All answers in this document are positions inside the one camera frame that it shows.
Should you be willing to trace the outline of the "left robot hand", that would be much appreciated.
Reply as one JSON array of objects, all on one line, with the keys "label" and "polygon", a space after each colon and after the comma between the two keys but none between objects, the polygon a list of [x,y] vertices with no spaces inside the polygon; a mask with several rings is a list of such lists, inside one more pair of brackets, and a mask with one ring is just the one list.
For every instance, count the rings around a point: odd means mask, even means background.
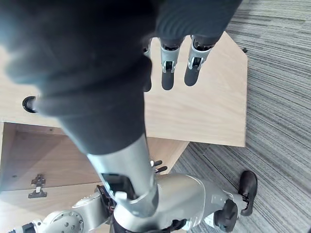
[{"label": "left robot hand", "polygon": [[153,168],[155,173],[160,173],[160,172],[166,171],[168,169],[167,166],[163,165],[162,160],[157,160],[157,161],[151,160],[150,165]]}]

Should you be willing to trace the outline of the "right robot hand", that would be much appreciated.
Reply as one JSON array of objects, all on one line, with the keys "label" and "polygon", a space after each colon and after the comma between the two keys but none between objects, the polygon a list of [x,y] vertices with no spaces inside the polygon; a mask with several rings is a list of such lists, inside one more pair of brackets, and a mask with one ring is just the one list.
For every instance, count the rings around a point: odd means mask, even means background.
[{"label": "right robot hand", "polygon": [[0,45],[7,76],[35,86],[35,109],[55,118],[117,203],[152,216],[158,191],[149,162],[144,87],[152,62],[144,43],[204,36],[212,45],[238,0],[3,0]]}]

